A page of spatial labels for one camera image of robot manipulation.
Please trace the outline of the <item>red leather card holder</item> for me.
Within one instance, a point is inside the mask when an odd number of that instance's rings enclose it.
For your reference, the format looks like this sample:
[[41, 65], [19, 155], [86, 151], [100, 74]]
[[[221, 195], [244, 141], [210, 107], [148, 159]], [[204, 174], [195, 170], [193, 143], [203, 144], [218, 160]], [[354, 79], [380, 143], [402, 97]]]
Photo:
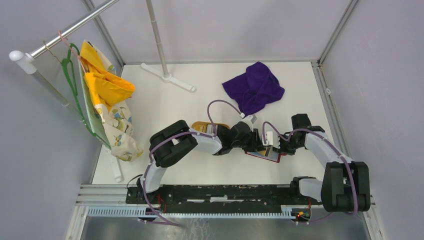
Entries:
[[283, 156], [283, 154], [275, 152], [271, 148], [270, 148], [268, 157], [264, 157], [264, 156], [258, 154], [258, 151], [255, 151], [255, 152], [245, 151], [244, 153], [246, 155], [253, 156], [253, 157], [260, 158], [260, 159], [267, 160], [267, 161], [271, 161], [271, 162], [274, 162], [274, 163], [279, 163], [280, 160], [281, 160], [281, 157]]

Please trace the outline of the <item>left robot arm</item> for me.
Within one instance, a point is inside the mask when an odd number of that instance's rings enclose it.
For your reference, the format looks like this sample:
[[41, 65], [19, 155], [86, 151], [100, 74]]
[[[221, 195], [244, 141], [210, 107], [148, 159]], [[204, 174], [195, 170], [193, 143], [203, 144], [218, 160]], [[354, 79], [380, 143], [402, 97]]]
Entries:
[[261, 152], [266, 149], [258, 129], [240, 121], [233, 127], [215, 125], [211, 133], [191, 128], [186, 121], [178, 120], [154, 134], [150, 140], [149, 164], [137, 183], [138, 197], [145, 204], [153, 203], [167, 168], [175, 165], [191, 151], [222, 156], [232, 149], [244, 152]]

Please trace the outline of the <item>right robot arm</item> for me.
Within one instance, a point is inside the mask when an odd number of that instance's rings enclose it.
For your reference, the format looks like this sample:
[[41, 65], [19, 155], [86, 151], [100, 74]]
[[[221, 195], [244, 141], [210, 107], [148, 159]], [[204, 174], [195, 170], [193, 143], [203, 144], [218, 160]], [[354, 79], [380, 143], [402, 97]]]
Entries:
[[357, 213], [371, 208], [369, 167], [354, 161], [338, 149], [319, 125], [312, 125], [306, 113], [291, 118], [291, 132], [263, 131], [265, 143], [277, 144], [280, 154], [293, 156], [297, 149], [310, 151], [324, 167], [322, 180], [310, 176], [294, 177], [290, 183], [289, 199], [302, 204], [309, 197], [322, 203], [329, 212]]

